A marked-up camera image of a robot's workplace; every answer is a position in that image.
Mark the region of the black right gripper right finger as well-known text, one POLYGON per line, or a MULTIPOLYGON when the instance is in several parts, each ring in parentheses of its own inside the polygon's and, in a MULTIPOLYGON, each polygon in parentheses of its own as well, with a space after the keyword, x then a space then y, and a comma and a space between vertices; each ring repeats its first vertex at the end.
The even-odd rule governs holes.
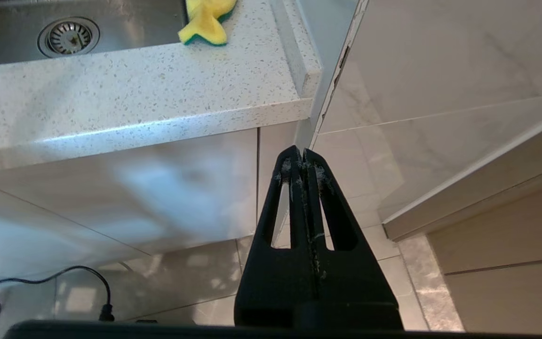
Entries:
POLYGON ((399 305, 363 230, 320 154, 303 153, 313 301, 303 326, 324 330, 402 330, 399 305))

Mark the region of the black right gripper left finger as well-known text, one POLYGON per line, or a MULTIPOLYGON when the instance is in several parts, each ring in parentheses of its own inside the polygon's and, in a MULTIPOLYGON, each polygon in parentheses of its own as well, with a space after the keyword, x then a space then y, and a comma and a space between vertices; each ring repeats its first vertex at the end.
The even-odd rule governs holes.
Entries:
POLYGON ((235 296, 240 327, 290 328, 297 308, 316 295, 303 159, 297 146, 280 152, 235 296), (289 249, 272 246, 282 187, 290 212, 289 249))

